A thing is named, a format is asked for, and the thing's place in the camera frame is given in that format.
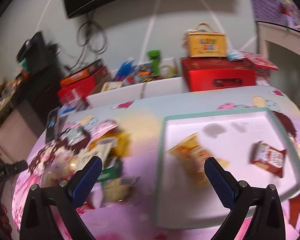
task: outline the red box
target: red box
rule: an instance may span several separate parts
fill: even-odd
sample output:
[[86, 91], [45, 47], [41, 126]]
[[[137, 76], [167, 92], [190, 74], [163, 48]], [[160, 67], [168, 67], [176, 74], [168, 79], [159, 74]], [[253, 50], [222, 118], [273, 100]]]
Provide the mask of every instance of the red box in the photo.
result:
[[61, 99], [69, 91], [72, 91], [73, 89], [79, 89], [80, 94], [82, 94], [82, 96], [86, 98], [91, 93], [91, 91], [100, 83], [100, 81], [107, 75], [108, 69], [103, 66], [91, 76], [61, 88], [58, 91], [58, 97], [59, 99]]
[[246, 60], [189, 57], [180, 60], [191, 92], [256, 85], [255, 71]]

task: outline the cartoon tablecloth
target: cartoon tablecloth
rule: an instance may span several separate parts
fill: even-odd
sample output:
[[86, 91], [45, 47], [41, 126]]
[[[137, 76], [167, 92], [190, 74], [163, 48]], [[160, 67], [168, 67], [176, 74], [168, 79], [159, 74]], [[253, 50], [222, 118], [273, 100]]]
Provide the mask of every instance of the cartoon tablecloth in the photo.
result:
[[[97, 123], [113, 119], [130, 134], [130, 154], [122, 158], [127, 176], [139, 176], [136, 184], [137, 204], [114, 204], [99, 208], [100, 186], [91, 191], [91, 205], [77, 209], [92, 235], [97, 240], [208, 240], [218, 227], [197, 230], [168, 230], [152, 226], [153, 193], [161, 125], [164, 117], [177, 114], [200, 113], [222, 109], [269, 107], [280, 119], [300, 158], [300, 111], [287, 96], [271, 86], [253, 86], [176, 94], [138, 101], [123, 102], [118, 106], [105, 106], [68, 116], [67, 122]], [[43, 134], [33, 147], [27, 162], [29, 169], [20, 174], [12, 201], [12, 214], [20, 227], [23, 206], [32, 184], [42, 183], [42, 173], [58, 156], [58, 148], [51, 153], [44, 148]], [[89, 145], [88, 137], [74, 151]], [[286, 238], [295, 240], [300, 234], [300, 192], [282, 203]], [[246, 219], [236, 240], [241, 240], [251, 219]], [[65, 239], [71, 239], [65, 226], [56, 216], [56, 222]]]

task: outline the cable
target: cable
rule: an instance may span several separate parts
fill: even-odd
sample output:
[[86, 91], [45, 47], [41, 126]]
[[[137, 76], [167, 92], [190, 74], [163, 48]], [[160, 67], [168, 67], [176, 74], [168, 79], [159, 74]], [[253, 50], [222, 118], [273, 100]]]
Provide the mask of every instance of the cable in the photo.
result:
[[[98, 56], [101, 55], [102, 53], [104, 53], [107, 49], [107, 45], [108, 45], [108, 40], [107, 40], [107, 36], [106, 36], [106, 32], [105, 30], [101, 27], [100, 24], [98, 24], [97, 22], [95, 22], [93, 20], [93, 16], [94, 16], [94, 12], [95, 11], [92, 11], [90, 14], [87, 13], [86, 14], [86, 17], [87, 17], [87, 21], [85, 23], [83, 23], [78, 31], [77, 31], [77, 34], [76, 34], [76, 43], [77, 43], [77, 46], [82, 48], [82, 51], [81, 51], [81, 54], [77, 60], [77, 62], [75, 63], [74, 66], [72, 67], [66, 67], [65, 68], [67, 70], [71, 70], [73, 68], [75, 68], [79, 63], [80, 63], [80, 66], [84, 65], [84, 64], [89, 64], [87, 62], [80, 62], [80, 59], [82, 58], [83, 54], [84, 54], [84, 51], [85, 51], [85, 48], [87, 48], [90, 52], [92, 52], [93, 54], [96, 55], [96, 59], [98, 59]], [[83, 27], [86, 26], [86, 29], [85, 29], [85, 40], [84, 40], [84, 43], [81, 43], [80, 41], [80, 33], [83, 29]], [[102, 47], [101, 49], [94, 49], [93, 48], [93, 45], [90, 43], [90, 40], [93, 36], [93, 34], [97, 34], [97, 38], [95, 39], [95, 41], [98, 39], [98, 35], [101, 33], [102, 35], [102, 38], [103, 38], [103, 43], [102, 43]], [[71, 54], [69, 54], [62, 45], [59, 45], [59, 48], [60, 50], [63, 50], [64, 54], [66, 54], [69, 58], [71, 59], [74, 59], [75, 57], [72, 56]]]

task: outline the metal screw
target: metal screw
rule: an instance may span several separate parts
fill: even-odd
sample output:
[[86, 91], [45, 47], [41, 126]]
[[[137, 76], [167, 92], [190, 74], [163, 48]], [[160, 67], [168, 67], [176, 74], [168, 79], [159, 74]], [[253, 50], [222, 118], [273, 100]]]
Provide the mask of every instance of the metal screw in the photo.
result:
[[59, 183], [59, 185], [61, 186], [61, 187], [64, 187], [64, 186], [66, 186], [68, 184], [68, 181], [66, 181], [66, 180], [63, 180], [63, 181], [61, 181], [60, 183]]
[[31, 190], [36, 190], [36, 189], [37, 189], [37, 187], [38, 187], [38, 185], [37, 185], [37, 184], [33, 184], [33, 185], [31, 185], [30, 189], [31, 189]]
[[276, 190], [276, 189], [277, 189], [276, 186], [275, 186], [274, 184], [270, 184], [270, 185], [269, 185], [269, 188], [272, 189], [272, 190]]
[[247, 183], [246, 181], [244, 181], [244, 180], [240, 180], [240, 181], [239, 181], [239, 185], [240, 185], [241, 187], [247, 187], [248, 183]]

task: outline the white tray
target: white tray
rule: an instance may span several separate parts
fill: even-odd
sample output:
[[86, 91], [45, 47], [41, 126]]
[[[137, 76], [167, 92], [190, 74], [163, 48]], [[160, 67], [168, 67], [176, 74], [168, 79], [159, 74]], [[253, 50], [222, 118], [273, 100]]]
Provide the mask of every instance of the white tray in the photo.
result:
[[[204, 127], [216, 123], [219, 135], [207, 134]], [[221, 225], [229, 213], [211, 185], [194, 190], [179, 161], [165, 153], [187, 136], [198, 133], [200, 144], [216, 157], [230, 161], [226, 169], [252, 187], [275, 184], [280, 200], [300, 190], [300, 160], [287, 133], [268, 108], [224, 110], [200, 114], [168, 116], [164, 120], [157, 167], [154, 223], [173, 229], [207, 228]], [[249, 163], [252, 145], [264, 141], [288, 150], [282, 179]], [[248, 217], [252, 216], [251, 207]]]

